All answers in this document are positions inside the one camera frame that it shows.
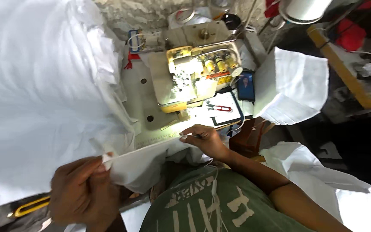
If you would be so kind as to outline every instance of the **white fabric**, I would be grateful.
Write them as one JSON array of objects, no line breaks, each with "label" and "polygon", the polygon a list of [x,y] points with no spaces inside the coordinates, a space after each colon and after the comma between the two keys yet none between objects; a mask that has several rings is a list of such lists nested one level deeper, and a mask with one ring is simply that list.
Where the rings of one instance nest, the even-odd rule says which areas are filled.
[{"label": "white fabric", "polygon": [[304,145],[279,142],[260,151],[266,165],[298,185],[353,232],[371,231],[371,185],[324,167]]},{"label": "white fabric", "polygon": [[254,118],[277,125],[304,121],[327,100],[327,59],[275,47],[256,71],[254,88]]},{"label": "white fabric", "polygon": [[103,162],[106,165],[112,163],[111,180],[114,183],[143,194],[160,180],[161,166],[166,160],[178,163],[183,158],[194,165],[212,159],[195,146],[175,137],[112,159],[103,156]]},{"label": "white fabric", "polygon": [[49,192],[59,166],[101,155],[90,138],[134,149],[122,54],[102,23],[90,0],[0,0],[0,205]]}]

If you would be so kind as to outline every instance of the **metal rod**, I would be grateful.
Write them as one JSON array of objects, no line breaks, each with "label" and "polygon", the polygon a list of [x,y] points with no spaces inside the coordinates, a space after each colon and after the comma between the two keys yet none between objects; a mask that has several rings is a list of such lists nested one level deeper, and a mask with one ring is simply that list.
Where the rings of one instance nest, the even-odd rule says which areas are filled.
[{"label": "metal rod", "polygon": [[249,22],[250,22],[250,19],[251,19],[251,16],[252,16],[252,14],[253,14],[254,7],[255,7],[255,4],[256,4],[256,3],[257,3],[257,0],[254,0],[253,4],[251,5],[250,11],[249,11],[249,15],[247,16],[246,22],[244,23],[243,31],[246,30],[246,27],[247,27],[247,25],[248,25]]},{"label": "metal rod", "polygon": [[366,0],[358,0],[351,6],[346,12],[344,12],[340,17],[338,17],[335,21],[332,23],[328,24],[327,27],[325,28],[326,31],[332,29],[336,24],[338,24],[343,18],[346,18],[348,14],[350,14],[353,10],[357,9],[364,1]]},{"label": "metal rod", "polygon": [[199,58],[199,57],[202,57],[202,56],[205,56],[205,55],[208,55],[208,54],[211,54],[211,53],[215,53],[215,52],[221,52],[221,51],[228,51],[228,52],[231,52],[233,53],[236,58],[237,58],[237,53],[231,49],[227,49],[227,48],[221,48],[221,49],[217,49],[217,50],[214,50],[214,51],[211,51],[211,52],[204,52],[204,53],[201,53],[199,55],[196,55],[196,56],[193,56],[193,59],[194,58]]},{"label": "metal rod", "polygon": [[219,45],[219,44],[234,42],[236,40],[237,39],[225,40],[225,41],[220,41],[220,42],[216,42],[216,43],[204,44],[204,45],[200,45],[200,46],[196,46],[196,47],[210,47],[210,46],[214,46],[214,45]]}]

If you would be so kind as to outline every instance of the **folded white fabric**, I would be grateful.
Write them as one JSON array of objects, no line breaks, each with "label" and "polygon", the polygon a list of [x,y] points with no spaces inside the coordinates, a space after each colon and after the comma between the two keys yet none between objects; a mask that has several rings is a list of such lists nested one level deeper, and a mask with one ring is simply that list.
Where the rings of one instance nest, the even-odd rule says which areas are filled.
[{"label": "folded white fabric", "polygon": [[0,205],[49,192],[59,166],[100,155],[90,138],[134,149],[115,52],[124,42],[102,24],[91,0],[0,0]]},{"label": "folded white fabric", "polygon": [[275,47],[254,75],[254,117],[292,125],[320,112],[328,96],[327,59]]},{"label": "folded white fabric", "polygon": [[260,151],[266,165],[299,186],[353,232],[371,231],[371,185],[324,167],[304,145],[279,142]]},{"label": "folded white fabric", "polygon": [[160,180],[161,166],[166,160],[178,163],[183,158],[192,165],[212,160],[199,148],[175,137],[121,156],[103,155],[103,163],[111,166],[111,180],[115,184],[143,194]]}]

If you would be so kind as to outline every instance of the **smartphone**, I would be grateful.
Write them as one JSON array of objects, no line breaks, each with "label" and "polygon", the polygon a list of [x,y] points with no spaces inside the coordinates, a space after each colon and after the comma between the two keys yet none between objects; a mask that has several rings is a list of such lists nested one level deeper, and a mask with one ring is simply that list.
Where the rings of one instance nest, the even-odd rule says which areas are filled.
[{"label": "smartphone", "polygon": [[237,93],[238,99],[241,101],[254,102],[254,81],[253,73],[250,71],[242,71],[238,76]]}]

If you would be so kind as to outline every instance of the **cable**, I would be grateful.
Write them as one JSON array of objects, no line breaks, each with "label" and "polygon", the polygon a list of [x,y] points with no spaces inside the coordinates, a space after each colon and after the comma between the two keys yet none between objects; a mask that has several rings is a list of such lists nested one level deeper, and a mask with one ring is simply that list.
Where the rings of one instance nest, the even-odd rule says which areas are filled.
[{"label": "cable", "polygon": [[232,91],[230,91],[230,93],[231,93],[231,96],[233,97],[233,99],[234,99],[234,103],[236,103],[236,105],[237,105],[237,109],[238,109],[238,112],[240,113],[240,117],[241,117],[241,126],[239,127],[239,128],[237,128],[237,129],[234,129],[234,130],[238,130],[238,129],[240,129],[243,125],[244,125],[244,121],[245,121],[245,117],[244,117],[244,114],[243,114],[243,111],[241,110],[241,108],[240,108],[240,104],[238,103],[238,101],[237,101],[237,98],[236,98],[236,96],[234,96],[234,93],[232,92]]},{"label": "cable", "polygon": [[249,15],[247,15],[247,19],[246,19],[246,22],[244,23],[244,29],[247,27],[247,25],[250,23],[250,19],[251,19],[251,16],[253,15],[253,12],[254,12],[254,7],[255,7],[255,4],[257,3],[257,0],[254,0],[253,1],[253,4],[251,5],[251,8],[250,8],[250,11],[249,11]]},{"label": "cable", "polygon": [[133,46],[130,45],[130,40],[131,40],[132,38],[134,38],[134,37],[138,37],[139,35],[152,35],[152,34],[143,34],[143,33],[139,33],[139,34],[135,34],[135,35],[131,36],[131,37],[128,38],[128,40],[127,40],[127,45],[128,45],[129,48],[139,48],[139,47],[143,46],[143,45],[146,43],[146,42],[143,42],[142,44],[140,44],[140,45],[138,45],[138,46],[135,46],[135,47],[133,47]]},{"label": "cable", "polygon": [[363,53],[363,54],[370,54],[371,55],[371,52],[365,52],[365,51],[350,51],[350,52],[353,52],[353,53]]}]

